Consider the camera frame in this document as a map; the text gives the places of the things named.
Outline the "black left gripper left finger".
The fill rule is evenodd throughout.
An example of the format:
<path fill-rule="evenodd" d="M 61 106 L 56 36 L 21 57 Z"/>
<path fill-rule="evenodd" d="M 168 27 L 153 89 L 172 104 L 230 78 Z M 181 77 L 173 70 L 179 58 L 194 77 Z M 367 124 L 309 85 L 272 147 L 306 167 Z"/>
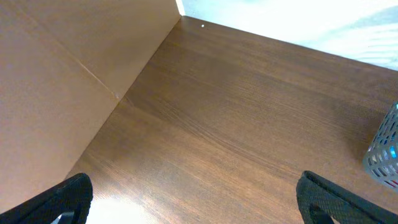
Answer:
<path fill-rule="evenodd" d="M 1 214 L 1 223 L 85 224 L 93 199 L 89 176 L 79 173 Z"/>

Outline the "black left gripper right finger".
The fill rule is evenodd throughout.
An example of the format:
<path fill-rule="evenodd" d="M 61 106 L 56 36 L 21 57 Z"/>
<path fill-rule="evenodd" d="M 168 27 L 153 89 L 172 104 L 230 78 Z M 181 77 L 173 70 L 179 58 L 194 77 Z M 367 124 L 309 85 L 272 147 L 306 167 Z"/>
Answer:
<path fill-rule="evenodd" d="M 305 223 L 397 223 L 397 215 L 306 170 L 296 186 Z"/>

